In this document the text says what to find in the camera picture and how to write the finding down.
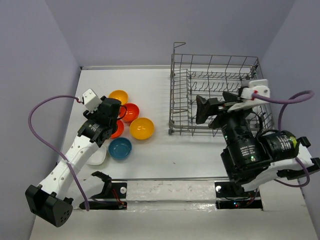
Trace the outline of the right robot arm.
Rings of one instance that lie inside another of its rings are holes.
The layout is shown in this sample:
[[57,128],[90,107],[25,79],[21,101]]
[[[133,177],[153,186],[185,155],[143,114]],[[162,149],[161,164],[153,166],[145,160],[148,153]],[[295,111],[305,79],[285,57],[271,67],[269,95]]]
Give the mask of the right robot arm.
[[309,153],[311,144],[305,136],[297,138],[286,130],[263,131],[261,120],[253,134],[247,121],[253,107],[245,106],[233,93],[222,95],[224,101],[197,95],[195,119],[200,125],[213,116],[208,127],[221,130],[226,147],[220,156],[235,196],[249,194],[270,181],[309,178],[319,172],[320,159]]

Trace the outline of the small yellow bowl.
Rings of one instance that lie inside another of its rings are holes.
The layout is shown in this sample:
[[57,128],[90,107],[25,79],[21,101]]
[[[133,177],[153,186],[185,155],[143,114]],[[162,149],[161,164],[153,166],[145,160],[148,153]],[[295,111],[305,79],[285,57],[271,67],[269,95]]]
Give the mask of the small yellow bowl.
[[119,100],[122,105],[125,105],[128,102],[129,95],[126,91],[118,89],[112,91],[109,96],[109,98]]

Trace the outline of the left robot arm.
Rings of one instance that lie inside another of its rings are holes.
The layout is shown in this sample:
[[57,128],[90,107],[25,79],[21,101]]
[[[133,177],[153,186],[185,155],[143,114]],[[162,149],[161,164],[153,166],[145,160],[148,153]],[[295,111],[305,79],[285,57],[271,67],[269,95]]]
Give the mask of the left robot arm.
[[117,130],[117,120],[122,103],[114,98],[93,97],[86,100],[84,97],[73,96],[73,100],[83,104],[86,121],[78,130],[71,147],[66,154],[40,137],[33,128],[32,116],[43,104],[52,101],[50,97],[37,104],[29,113],[28,126],[32,134],[43,144],[51,148],[62,158],[50,174],[37,186],[30,185],[25,191],[25,197],[30,211],[53,226],[61,227],[73,211],[74,197],[67,197],[72,183],[75,183],[83,197],[85,210],[90,210],[89,193],[82,188],[77,174],[88,159],[98,151],[103,143]]

